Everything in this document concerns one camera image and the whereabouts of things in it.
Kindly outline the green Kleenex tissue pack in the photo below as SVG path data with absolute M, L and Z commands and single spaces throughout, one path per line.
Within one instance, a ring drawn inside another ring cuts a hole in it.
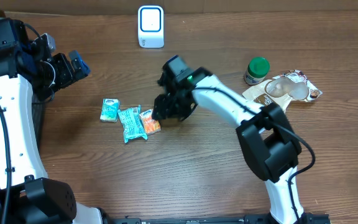
M 102 122 L 117 122 L 117 111 L 120 107 L 120 101 L 118 99 L 104 98 L 101 108 L 100 120 Z

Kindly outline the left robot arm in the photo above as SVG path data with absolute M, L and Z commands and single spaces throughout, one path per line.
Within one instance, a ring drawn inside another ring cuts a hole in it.
M 78 203 L 71 187 L 49 179 L 32 108 L 87 77 L 77 51 L 55 52 L 48 34 L 29 39 L 30 25 L 0 18 L 0 223 L 107 223 L 100 208 Z

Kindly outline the green lidded jar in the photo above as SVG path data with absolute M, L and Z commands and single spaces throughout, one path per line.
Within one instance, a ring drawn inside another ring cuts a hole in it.
M 264 80 L 270 70 L 269 61 L 263 57 L 254 57 L 248 64 L 244 80 L 249 85 L 257 85 Z

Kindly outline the light green wipes packet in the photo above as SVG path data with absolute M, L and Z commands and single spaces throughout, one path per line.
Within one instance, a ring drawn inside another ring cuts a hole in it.
M 148 140 L 142 121 L 140 120 L 141 105 L 128 108 L 126 110 L 118 110 L 117 114 L 123 127 L 123 138 L 127 144 L 130 140 L 143 138 Z

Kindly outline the clear bagged bread pack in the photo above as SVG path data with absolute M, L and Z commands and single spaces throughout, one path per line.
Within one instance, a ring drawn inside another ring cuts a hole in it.
M 247 100 L 267 106 L 276 103 L 286 111 L 292 101 L 311 102 L 323 94 L 301 70 L 289 70 L 249 87 L 242 93 Z

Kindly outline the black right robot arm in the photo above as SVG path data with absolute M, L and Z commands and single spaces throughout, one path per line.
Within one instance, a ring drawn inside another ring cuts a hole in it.
M 265 182 L 272 221 L 302 223 L 295 181 L 301 146 L 281 107 L 247 100 L 207 69 L 193 70 L 177 55 L 163 65 L 157 83 L 164 93 L 154 101 L 154 120 L 184 121 L 197 106 L 222 117 L 236 130 L 246 164 Z

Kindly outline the orange tissue packet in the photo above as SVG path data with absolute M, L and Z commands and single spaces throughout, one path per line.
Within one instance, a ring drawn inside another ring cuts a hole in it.
M 153 109 L 149 109 L 139 115 L 147 135 L 161 131 L 160 123 L 152 118 L 152 113 Z

